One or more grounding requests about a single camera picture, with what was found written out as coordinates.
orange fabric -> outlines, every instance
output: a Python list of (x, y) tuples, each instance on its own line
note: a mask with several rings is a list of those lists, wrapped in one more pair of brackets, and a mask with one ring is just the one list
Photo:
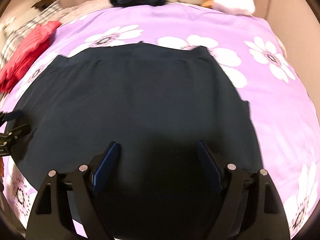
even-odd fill
[(208, 0), (208, 1), (204, 2), (203, 4), (201, 4), (201, 7), (212, 8), (212, 5), (213, 5), (213, 0)]
[(0, 177), (4, 178), (4, 163), (2, 157), (0, 157)]
[(39, 24), (23, 39), (0, 71), (0, 92), (9, 93), (23, 78), (36, 59), (49, 47), (49, 37), (60, 25), (59, 21)]

purple bedsheet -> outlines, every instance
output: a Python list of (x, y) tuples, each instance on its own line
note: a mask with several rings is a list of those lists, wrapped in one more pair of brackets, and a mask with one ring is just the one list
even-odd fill
[[(320, 128), (313, 103), (263, 19), (186, 4), (92, 12), (57, 29), (52, 45), (14, 87), (1, 110), (11, 111), (56, 55), (71, 57), (88, 47), (139, 41), (175, 49), (206, 46), (241, 98), (250, 101), (263, 164), (279, 191), (293, 237), (318, 201)], [(4, 194), (26, 226), (36, 190), (11, 158), (4, 162)], [(81, 225), (76, 225), (83, 235)]]

